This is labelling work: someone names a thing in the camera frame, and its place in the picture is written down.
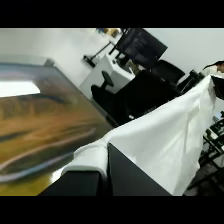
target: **computer monitor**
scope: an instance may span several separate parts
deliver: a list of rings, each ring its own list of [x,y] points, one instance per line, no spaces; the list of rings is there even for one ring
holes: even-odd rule
[[[117,50],[146,69],[158,61],[167,46],[143,28],[130,28],[117,43]]]

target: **white wall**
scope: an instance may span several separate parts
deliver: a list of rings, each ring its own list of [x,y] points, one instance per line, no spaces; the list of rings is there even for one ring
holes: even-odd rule
[[[189,73],[224,60],[223,28],[145,28],[168,46],[162,59]]]

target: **person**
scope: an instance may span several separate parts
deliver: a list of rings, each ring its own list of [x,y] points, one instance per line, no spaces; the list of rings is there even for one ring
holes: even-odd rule
[[[207,65],[201,71],[204,76],[207,75],[220,75],[224,78],[224,61],[217,61],[212,65]]]

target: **glossy table surface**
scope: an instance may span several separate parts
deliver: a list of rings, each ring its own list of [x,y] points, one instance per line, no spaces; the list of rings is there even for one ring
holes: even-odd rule
[[[56,67],[0,64],[0,195],[38,195],[110,129]]]

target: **white towel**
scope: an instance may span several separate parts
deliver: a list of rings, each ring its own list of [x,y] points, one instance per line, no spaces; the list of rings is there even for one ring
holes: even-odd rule
[[[81,147],[63,173],[98,170],[106,177],[110,142],[170,194],[182,195],[199,168],[203,134],[212,123],[212,87],[207,76],[185,95]]]

